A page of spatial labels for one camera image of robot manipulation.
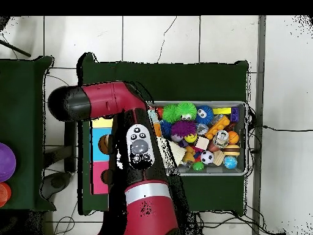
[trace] orange ball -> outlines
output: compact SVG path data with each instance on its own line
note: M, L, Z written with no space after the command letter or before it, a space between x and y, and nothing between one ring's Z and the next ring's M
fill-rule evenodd
M230 131L230 132L228 132L228 135L229 135L228 142L230 144L236 144L239 141L239 135L237 132Z

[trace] colorful shape sorter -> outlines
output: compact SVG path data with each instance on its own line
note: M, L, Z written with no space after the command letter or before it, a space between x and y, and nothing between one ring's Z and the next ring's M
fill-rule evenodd
M99 150L98 142L103 135L111 134L112 122L112 119L107 120L103 118L92 121L92 158L90 158L93 161L92 186L90 185L92 195L108 193L108 185L104 184L101 180L101 174L109 168L109 155L103 154Z

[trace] yellow panel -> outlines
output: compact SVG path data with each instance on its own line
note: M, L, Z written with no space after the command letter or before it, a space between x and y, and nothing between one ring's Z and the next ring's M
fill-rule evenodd
M213 108L214 114L231 114L232 109L231 108Z
M98 118L92 120L92 127L93 128L112 128L113 119L104 119L104 118Z

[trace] dark green table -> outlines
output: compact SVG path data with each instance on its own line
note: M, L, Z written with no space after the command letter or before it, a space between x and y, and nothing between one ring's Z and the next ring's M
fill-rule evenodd
M0 142L17 159L6 181L11 199L1 209L53 211L39 194L43 171L43 78L52 57L34 61L0 59Z
M141 83L154 101L246 101L246 61L235 64L143 64L132 62L95 62L92 53L86 53L78 63L83 74L82 84L104 81ZM89 123L82 124L83 173L79 175L83 196L81 212L107 211L108 195L90 194ZM189 209L191 211L244 211L244 176L183 176Z

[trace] red ball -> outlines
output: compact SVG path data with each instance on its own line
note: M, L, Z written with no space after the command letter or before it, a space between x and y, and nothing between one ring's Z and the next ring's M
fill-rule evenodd
M163 110L164 110L163 107L158 107L158 108L156 109L156 111L157 111L157 113L158 113L160 119L162 119Z

